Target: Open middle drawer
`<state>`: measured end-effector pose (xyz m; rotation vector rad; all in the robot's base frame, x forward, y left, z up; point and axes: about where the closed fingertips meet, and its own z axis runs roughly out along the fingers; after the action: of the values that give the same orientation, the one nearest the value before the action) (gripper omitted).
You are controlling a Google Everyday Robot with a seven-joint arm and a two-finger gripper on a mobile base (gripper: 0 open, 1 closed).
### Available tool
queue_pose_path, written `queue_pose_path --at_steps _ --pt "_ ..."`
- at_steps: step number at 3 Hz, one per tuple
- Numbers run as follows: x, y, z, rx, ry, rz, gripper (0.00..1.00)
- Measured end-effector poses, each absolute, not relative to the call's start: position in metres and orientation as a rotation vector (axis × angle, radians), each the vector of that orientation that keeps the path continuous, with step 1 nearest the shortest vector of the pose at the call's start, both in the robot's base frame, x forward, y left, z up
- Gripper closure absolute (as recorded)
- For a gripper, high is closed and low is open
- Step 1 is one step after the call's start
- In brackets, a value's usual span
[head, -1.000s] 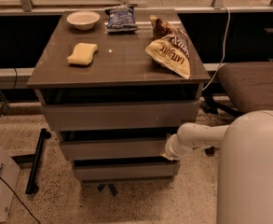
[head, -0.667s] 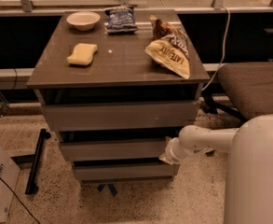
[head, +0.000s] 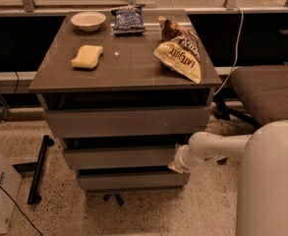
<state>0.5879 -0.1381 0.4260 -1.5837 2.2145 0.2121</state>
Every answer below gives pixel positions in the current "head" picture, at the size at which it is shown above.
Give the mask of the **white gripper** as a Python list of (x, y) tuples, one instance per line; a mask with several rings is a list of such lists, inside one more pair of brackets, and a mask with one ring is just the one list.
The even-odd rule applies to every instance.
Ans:
[(174, 155), (174, 161), (168, 164), (168, 168), (177, 173), (190, 173), (196, 166), (202, 164), (202, 158), (192, 154), (188, 145), (178, 146)]

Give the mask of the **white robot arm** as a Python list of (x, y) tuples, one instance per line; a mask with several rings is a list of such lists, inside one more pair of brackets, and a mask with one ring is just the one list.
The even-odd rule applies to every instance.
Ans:
[(169, 168), (189, 173), (222, 157), (240, 161), (236, 236), (288, 236), (288, 120), (251, 135), (223, 137), (197, 132), (177, 145)]

